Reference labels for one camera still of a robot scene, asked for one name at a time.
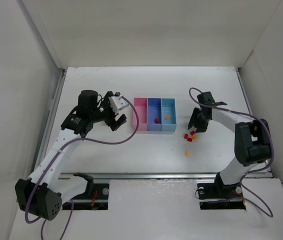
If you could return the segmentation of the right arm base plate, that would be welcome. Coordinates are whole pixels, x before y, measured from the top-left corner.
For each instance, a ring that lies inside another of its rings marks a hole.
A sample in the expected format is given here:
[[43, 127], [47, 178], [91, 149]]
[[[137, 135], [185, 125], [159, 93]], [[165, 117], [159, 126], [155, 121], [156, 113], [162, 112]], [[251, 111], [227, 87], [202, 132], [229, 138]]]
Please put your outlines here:
[[239, 184], [221, 187], [213, 182], [201, 182], [196, 192], [201, 210], [246, 210]]

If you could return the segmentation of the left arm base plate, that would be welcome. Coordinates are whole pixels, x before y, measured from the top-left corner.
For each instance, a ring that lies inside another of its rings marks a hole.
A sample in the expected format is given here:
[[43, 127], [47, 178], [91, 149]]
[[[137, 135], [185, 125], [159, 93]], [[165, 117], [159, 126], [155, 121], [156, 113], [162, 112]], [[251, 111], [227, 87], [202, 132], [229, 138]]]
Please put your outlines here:
[[69, 183], [61, 190], [62, 210], [100, 211], [108, 209], [110, 184], [108, 182], [94, 183], [85, 190], [86, 181]]

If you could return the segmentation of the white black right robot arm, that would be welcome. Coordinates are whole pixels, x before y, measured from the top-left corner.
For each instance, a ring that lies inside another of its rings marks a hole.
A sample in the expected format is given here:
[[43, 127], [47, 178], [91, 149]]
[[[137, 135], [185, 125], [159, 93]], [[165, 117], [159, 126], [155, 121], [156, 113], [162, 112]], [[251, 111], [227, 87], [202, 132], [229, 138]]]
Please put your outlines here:
[[254, 173], [257, 165], [274, 160], [274, 145], [268, 122], [254, 115], [231, 110], [223, 101], [216, 102], [212, 93], [200, 92], [192, 100], [199, 106], [193, 109], [187, 128], [196, 133], [207, 131], [215, 121], [234, 133], [234, 158], [215, 176], [213, 184], [204, 184], [211, 198], [228, 198], [240, 186], [242, 179]]

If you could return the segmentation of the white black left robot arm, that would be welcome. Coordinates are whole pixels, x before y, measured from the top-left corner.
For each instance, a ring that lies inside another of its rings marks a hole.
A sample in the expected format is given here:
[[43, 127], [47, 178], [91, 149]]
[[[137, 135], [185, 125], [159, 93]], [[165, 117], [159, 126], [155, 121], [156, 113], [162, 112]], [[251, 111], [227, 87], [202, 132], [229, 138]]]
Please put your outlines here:
[[33, 223], [30, 214], [52, 221], [64, 203], [78, 195], [92, 194], [92, 176], [74, 173], [63, 186], [58, 186], [59, 177], [75, 149], [81, 142], [88, 141], [87, 135], [94, 124], [104, 122], [116, 131], [127, 121], [126, 115], [119, 112], [129, 105], [131, 103], [119, 92], [108, 91], [104, 97], [99, 97], [94, 90], [81, 91], [77, 105], [62, 122], [50, 151], [27, 179], [19, 179], [15, 185], [17, 202], [28, 224]]

